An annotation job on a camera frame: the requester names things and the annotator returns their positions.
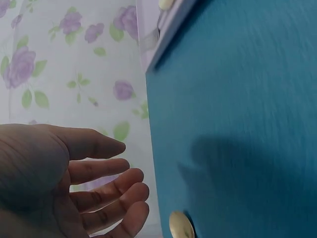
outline palm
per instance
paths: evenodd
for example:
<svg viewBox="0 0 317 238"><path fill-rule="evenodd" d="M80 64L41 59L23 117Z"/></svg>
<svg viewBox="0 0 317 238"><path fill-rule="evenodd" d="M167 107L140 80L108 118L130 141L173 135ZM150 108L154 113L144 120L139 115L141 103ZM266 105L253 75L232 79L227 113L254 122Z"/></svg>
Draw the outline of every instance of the palm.
<svg viewBox="0 0 317 238"><path fill-rule="evenodd" d="M0 126L0 237L88 238L122 218L99 238L134 237L148 215L143 173L124 159L73 161L124 149L92 130ZM72 184L122 172L93 191L69 193Z"/></svg>

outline green leaf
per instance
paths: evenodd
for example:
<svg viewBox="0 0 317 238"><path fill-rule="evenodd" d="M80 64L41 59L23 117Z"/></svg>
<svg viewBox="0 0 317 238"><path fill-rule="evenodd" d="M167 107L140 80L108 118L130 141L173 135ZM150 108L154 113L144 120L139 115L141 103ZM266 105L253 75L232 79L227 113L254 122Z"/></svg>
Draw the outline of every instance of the green leaf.
<svg viewBox="0 0 317 238"><path fill-rule="evenodd" d="M71 7L67 10L67 13L70 13L70 12L77 12L77 9L76 9L74 6L71 6Z"/></svg>
<svg viewBox="0 0 317 238"><path fill-rule="evenodd" d="M97 100L95 98L89 97L88 98L89 102L91 102L92 104L96 103Z"/></svg>
<svg viewBox="0 0 317 238"><path fill-rule="evenodd" d="M83 32L83 30L84 30L84 27L81 26L81 27L78 28L77 31L75 31L75 33L76 33L76 34L80 34L80 33Z"/></svg>
<svg viewBox="0 0 317 238"><path fill-rule="evenodd" d="M56 33L53 33L53 34L51 35L51 41L54 40L55 37L56 37Z"/></svg>
<svg viewBox="0 0 317 238"><path fill-rule="evenodd" d="M78 80L78 82L81 82L83 80L83 74L82 73L78 73L77 74L77 80Z"/></svg>
<svg viewBox="0 0 317 238"><path fill-rule="evenodd" d="M142 113L141 119L147 119L147 118L149 118L149 113L148 112Z"/></svg>
<svg viewBox="0 0 317 238"><path fill-rule="evenodd" d="M114 24L110 25L109 33L110 33L111 37L117 42L120 42L124 37L124 32L122 30L117 29L114 26Z"/></svg>
<svg viewBox="0 0 317 238"><path fill-rule="evenodd" d="M133 109L132 113L136 116L139 116L141 114L138 109Z"/></svg>
<svg viewBox="0 0 317 238"><path fill-rule="evenodd" d="M118 141L124 141L130 132L130 124L127 121L121 122L113 130L114 138Z"/></svg>
<svg viewBox="0 0 317 238"><path fill-rule="evenodd" d="M35 102L40 108L46 108L46 109L50 108L49 99L47 98L45 93L41 91L35 91L34 96L35 96Z"/></svg>
<svg viewBox="0 0 317 238"><path fill-rule="evenodd" d="M60 28L58 26L55 26L51 30L49 30L49 34L53 33L53 32L56 32L56 31L59 31L59 30L60 30Z"/></svg>
<svg viewBox="0 0 317 238"><path fill-rule="evenodd" d="M90 80L85 78L85 79L79 81L79 84L81 86L87 86L88 84L90 84Z"/></svg>
<svg viewBox="0 0 317 238"><path fill-rule="evenodd" d="M141 109L144 111L144 112L147 112L148 111L148 102L145 101L142 105L141 105Z"/></svg>
<svg viewBox="0 0 317 238"><path fill-rule="evenodd" d="M77 102L81 103L81 95L80 95L80 93L77 94Z"/></svg>
<svg viewBox="0 0 317 238"><path fill-rule="evenodd" d="M75 32L71 32L65 36L65 41L69 46L74 44L75 40L76 40L76 33Z"/></svg>
<svg viewBox="0 0 317 238"><path fill-rule="evenodd" d="M28 109L31 106L31 103L32 103L32 93L30 89L27 89L22 95L22 106L25 109Z"/></svg>
<svg viewBox="0 0 317 238"><path fill-rule="evenodd" d="M75 88L77 85L77 83L75 81L70 81L68 84L67 84L67 87L68 88Z"/></svg>
<svg viewBox="0 0 317 238"><path fill-rule="evenodd" d="M106 50L103 47L94 48L94 53L98 56L106 56Z"/></svg>
<svg viewBox="0 0 317 238"><path fill-rule="evenodd" d="M5 70L8 66L9 66L9 57L5 56L5 57L3 57L2 62L1 62L1 70L0 70L1 76L3 76Z"/></svg>
<svg viewBox="0 0 317 238"><path fill-rule="evenodd" d="M16 0L11 0L9 8L15 8L16 7Z"/></svg>
<svg viewBox="0 0 317 238"><path fill-rule="evenodd" d="M47 62L48 62L47 60L37 61L35 63L35 68L34 68L34 71L32 73L32 77L34 77L34 78L38 77L45 69Z"/></svg>
<svg viewBox="0 0 317 238"><path fill-rule="evenodd" d="M99 131L102 135L105 135L105 136L109 135L108 132L107 132L104 128L102 128L102 127L98 127L98 131Z"/></svg>
<svg viewBox="0 0 317 238"><path fill-rule="evenodd" d="M19 40L19 42L18 42L18 44L16 46L16 49L18 50L19 48L21 48L23 46L27 46L28 43L29 43L29 36L25 35Z"/></svg>

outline blue cabinet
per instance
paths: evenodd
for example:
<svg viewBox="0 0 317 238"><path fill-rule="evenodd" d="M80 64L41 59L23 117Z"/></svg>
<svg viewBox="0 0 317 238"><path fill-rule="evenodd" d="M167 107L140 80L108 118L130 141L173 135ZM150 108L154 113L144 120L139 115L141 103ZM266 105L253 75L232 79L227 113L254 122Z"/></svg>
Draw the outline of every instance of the blue cabinet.
<svg viewBox="0 0 317 238"><path fill-rule="evenodd" d="M317 234L317 1L202 0L147 75L164 238Z"/></svg>

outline brass knob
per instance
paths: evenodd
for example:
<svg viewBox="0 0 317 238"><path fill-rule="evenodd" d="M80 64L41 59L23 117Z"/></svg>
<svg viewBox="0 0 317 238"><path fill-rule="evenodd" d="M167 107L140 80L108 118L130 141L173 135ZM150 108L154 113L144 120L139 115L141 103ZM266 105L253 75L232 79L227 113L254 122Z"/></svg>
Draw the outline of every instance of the brass knob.
<svg viewBox="0 0 317 238"><path fill-rule="evenodd" d="M173 238L195 238L194 228L182 212L174 211L171 213L169 229Z"/></svg>

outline purple rose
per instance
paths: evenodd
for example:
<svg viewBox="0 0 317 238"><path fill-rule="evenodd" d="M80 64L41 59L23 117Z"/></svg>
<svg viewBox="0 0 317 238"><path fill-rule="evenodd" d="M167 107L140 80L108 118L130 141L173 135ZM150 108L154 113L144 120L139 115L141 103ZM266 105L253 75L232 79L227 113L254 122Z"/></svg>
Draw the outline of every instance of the purple rose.
<svg viewBox="0 0 317 238"><path fill-rule="evenodd" d="M0 0L0 18L4 17L10 6L10 0Z"/></svg>
<svg viewBox="0 0 317 238"><path fill-rule="evenodd" d="M25 83L34 70L35 52L23 46L14 53L11 63L5 69L3 80L7 89L16 88Z"/></svg>
<svg viewBox="0 0 317 238"><path fill-rule="evenodd" d="M97 37L104 32L104 28L105 28L105 25L102 23L89 26L85 34L85 40L88 43L92 43L96 41Z"/></svg>
<svg viewBox="0 0 317 238"><path fill-rule="evenodd" d="M133 90L133 87L131 83L127 81L116 81L114 88L113 88L113 93L118 100L129 100L130 98L134 97L135 93Z"/></svg>
<svg viewBox="0 0 317 238"><path fill-rule="evenodd" d="M14 29L22 20L22 14L18 15L16 18L14 18L11 22L11 27Z"/></svg>
<svg viewBox="0 0 317 238"><path fill-rule="evenodd" d="M98 188L100 186L103 186L103 185L105 185L107 183L110 183L110 182L114 181L117 177L119 177L119 175L112 175L112 176L99 178L97 180L84 183L83 186L84 186L84 189L86 191L90 191L90 190L93 190L95 188Z"/></svg>
<svg viewBox="0 0 317 238"><path fill-rule="evenodd" d="M65 15L64 19L60 22L59 28L63 29L63 33L68 35L77 31L81 27L80 20L82 15L78 12L69 12Z"/></svg>
<svg viewBox="0 0 317 238"><path fill-rule="evenodd" d="M127 31L133 39L137 40L138 20L136 6L128 6L127 8L121 7L113 21L113 24L115 28Z"/></svg>

